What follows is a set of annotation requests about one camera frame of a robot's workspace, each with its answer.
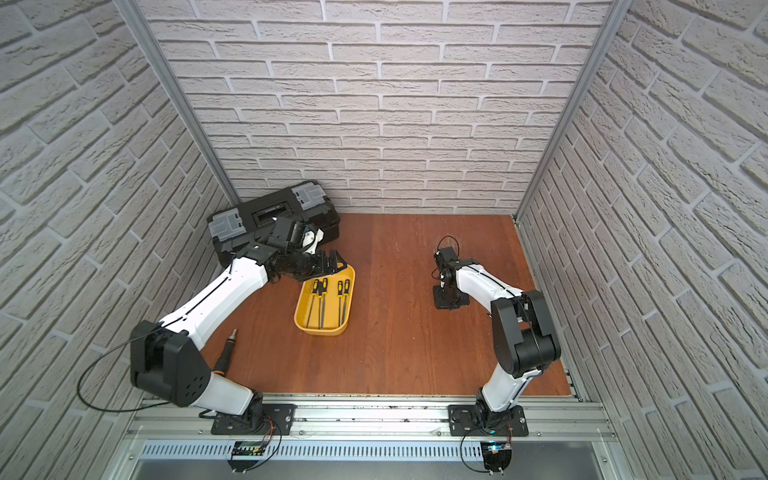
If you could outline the black yellow file tool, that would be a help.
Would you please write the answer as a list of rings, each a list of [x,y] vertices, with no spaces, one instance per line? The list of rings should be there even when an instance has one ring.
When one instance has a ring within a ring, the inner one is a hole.
[[[343,326],[346,322],[349,298],[351,294],[351,286],[352,286],[352,282],[349,278],[339,282],[339,296],[340,296],[340,304],[341,304],[340,311],[339,311],[340,326]]]
[[[337,328],[340,328],[343,325],[343,319],[344,319],[344,313],[343,313],[343,301],[344,301],[344,291],[345,291],[345,283],[342,280],[338,281],[337,284],[337,298],[338,298],[338,307],[337,307]]]
[[[323,278],[320,282],[320,289],[318,290],[318,328],[323,329],[325,326],[325,310],[326,310],[326,294],[328,290],[328,278]]]
[[[315,303],[315,300],[317,298],[317,294],[318,294],[318,290],[320,289],[320,286],[321,286],[320,285],[320,281],[315,279],[313,281],[312,291],[311,291],[311,294],[310,294],[310,303],[309,303],[309,309],[308,309],[307,319],[306,319],[306,324],[305,324],[306,328],[310,328],[311,327],[313,310],[314,310],[314,303]]]

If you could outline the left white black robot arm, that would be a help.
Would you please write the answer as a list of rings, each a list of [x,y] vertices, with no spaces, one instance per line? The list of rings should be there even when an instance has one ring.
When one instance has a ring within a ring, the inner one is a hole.
[[[200,293],[157,322],[131,333],[131,384],[178,407],[196,406],[242,416],[257,393],[206,363],[201,350],[218,327],[250,295],[282,277],[303,282],[347,267],[334,250],[318,248],[324,232],[313,224],[277,218],[269,232],[233,241],[229,266]]]

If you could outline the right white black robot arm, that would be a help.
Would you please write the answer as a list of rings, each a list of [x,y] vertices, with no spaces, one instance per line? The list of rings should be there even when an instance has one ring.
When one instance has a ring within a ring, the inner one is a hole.
[[[473,413],[476,424],[489,430],[510,420],[527,385],[560,359],[556,327],[542,292],[507,284],[475,260],[460,259],[451,247],[438,249],[434,259],[435,306],[455,310],[475,300],[491,318],[497,365],[479,390]]]

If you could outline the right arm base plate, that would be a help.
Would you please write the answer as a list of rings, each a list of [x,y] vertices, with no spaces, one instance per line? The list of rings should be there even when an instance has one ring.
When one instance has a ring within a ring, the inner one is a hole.
[[[522,438],[529,435],[527,419],[520,405],[501,412],[488,410],[482,402],[447,407],[450,434],[454,437],[498,436]]]

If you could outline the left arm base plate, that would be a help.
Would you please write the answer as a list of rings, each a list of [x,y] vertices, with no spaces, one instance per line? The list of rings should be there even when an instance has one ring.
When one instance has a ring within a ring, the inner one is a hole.
[[[245,414],[235,416],[217,413],[211,428],[212,435],[265,435],[273,429],[274,435],[288,435],[297,406],[291,403],[259,403]]]

